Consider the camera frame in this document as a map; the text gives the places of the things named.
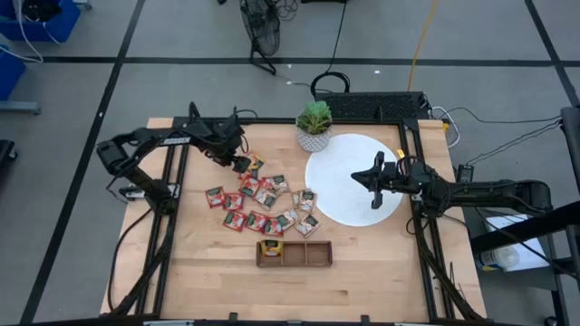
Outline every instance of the small yellow item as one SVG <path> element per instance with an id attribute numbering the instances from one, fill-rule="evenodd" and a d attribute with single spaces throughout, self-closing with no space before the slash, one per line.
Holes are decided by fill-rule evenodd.
<path id="1" fill-rule="evenodd" d="M 278 257 L 282 255 L 283 246 L 281 241 L 262 240 L 260 246 L 262 247 L 262 255 L 264 257 Z"/>

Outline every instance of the gray floor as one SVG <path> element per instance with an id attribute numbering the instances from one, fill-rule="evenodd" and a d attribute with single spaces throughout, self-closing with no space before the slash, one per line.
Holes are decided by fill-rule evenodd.
<path id="1" fill-rule="evenodd" d="M 92 3 L 94 9 L 82 13 L 69 42 L 42 44 L 39 51 L 48 56 L 116 56 L 137 0 Z M 580 60 L 578 2 L 534 3 L 560 58 Z M 410 59 L 429 10 L 429 1 L 351 0 L 336 56 Z M 282 22 L 275 56 L 330 57 L 341 11 L 338 4 L 300 5 L 294 21 Z M 29 53 L 25 44 L 10 43 L 1 35 L 0 43 Z M 146 0 L 128 56 L 237 58 L 248 52 L 237 0 L 221 7 L 214 0 Z M 420 58 L 549 60 L 523 0 L 440 1 Z M 5 262 L 0 268 L 0 324 L 20 320 L 111 68 L 97 63 L 28 64 L 11 99 L 39 101 L 43 114 L 0 116 L 0 138 L 16 141 L 21 153 L 0 189 L 0 260 Z M 297 82 L 310 82 L 326 65 L 277 68 Z M 335 65 L 334 70 L 349 75 L 352 91 L 404 91 L 409 68 Z M 580 87 L 580 68 L 566 72 Z M 320 86 L 341 89 L 335 81 L 321 81 Z M 490 120 L 548 118 L 570 105 L 552 67 L 420 66 L 414 90 L 425 91 L 432 105 L 464 106 Z M 184 115 L 189 101 L 205 116 L 226 116 L 237 105 L 264 117 L 294 117 L 309 100 L 306 87 L 288 85 L 247 64 L 124 64 L 99 139 L 143 126 L 149 117 Z M 461 133 L 461 142 L 451 150 L 454 165 L 542 126 L 484 125 L 461 111 L 452 116 Z M 561 206 L 578 197 L 567 158 L 564 136 L 552 130 L 478 163 L 475 179 L 542 179 L 552 188 L 555 206 Z M 124 211 L 104 191 L 108 181 L 93 155 L 35 321 L 98 314 Z M 562 236 L 556 238 L 556 247 L 558 256 L 566 255 Z M 541 325 L 553 307 L 548 290 L 529 286 L 534 277 L 481 273 L 488 316 Z M 564 282 L 571 298 L 568 310 L 577 324 L 577 289 L 571 280 Z"/>

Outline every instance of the yellow cable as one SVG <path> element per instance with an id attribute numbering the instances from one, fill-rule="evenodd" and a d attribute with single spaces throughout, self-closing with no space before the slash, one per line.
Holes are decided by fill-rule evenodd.
<path id="1" fill-rule="evenodd" d="M 415 63 L 417 62 L 417 56 L 419 56 L 421 45 L 423 44 L 423 41 L 425 41 L 425 36 L 427 36 L 427 30 L 429 29 L 429 25 L 431 25 L 431 21 L 433 20 L 433 16 L 435 15 L 435 9 L 437 9 L 438 4 L 439 0 L 433 0 L 433 5 L 431 6 L 429 17 L 427 18 L 427 22 L 425 22 L 425 26 L 423 26 L 423 33 L 420 35 L 419 44 L 417 44 L 417 50 L 415 50 L 415 55 L 413 55 L 413 63 L 411 64 L 411 74 L 409 75 L 409 84 L 407 85 L 407 91 L 411 90 L 411 86 L 413 84 L 413 73 L 415 72 Z"/>

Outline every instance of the white pot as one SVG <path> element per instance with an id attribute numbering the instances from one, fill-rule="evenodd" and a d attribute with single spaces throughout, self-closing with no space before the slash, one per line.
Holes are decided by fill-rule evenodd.
<path id="1" fill-rule="evenodd" d="M 296 118 L 296 139 L 298 140 L 298 145 L 300 145 L 300 147 L 305 151 L 316 152 L 323 150 L 330 141 L 332 129 L 333 126 L 331 124 L 324 133 L 320 135 L 311 135 L 298 128 L 298 118 Z"/>

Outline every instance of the blue bin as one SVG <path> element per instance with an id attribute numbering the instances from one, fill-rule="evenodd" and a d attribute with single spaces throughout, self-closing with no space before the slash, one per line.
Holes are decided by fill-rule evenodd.
<path id="1" fill-rule="evenodd" d="M 4 19 L 16 19 L 16 12 L 12 5 L 12 0 L 0 0 L 0 21 Z"/>
<path id="2" fill-rule="evenodd" d="M 50 33 L 59 43 L 66 42 L 81 15 L 81 10 L 79 10 L 73 0 L 46 1 L 58 2 L 63 12 L 46 22 L 46 29 L 44 29 L 43 23 L 23 21 L 26 37 L 31 42 L 53 42 L 53 39 L 48 34 Z M 24 41 L 22 31 L 20 31 L 20 24 L 16 20 L 0 21 L 0 34 L 3 34 L 11 41 Z"/>
<path id="3" fill-rule="evenodd" d="M 0 46 L 8 49 L 6 45 L 0 44 Z M 8 100 L 8 96 L 24 73 L 25 68 L 20 59 L 0 51 L 0 72 L 2 72 L 0 74 L 0 101 Z"/>

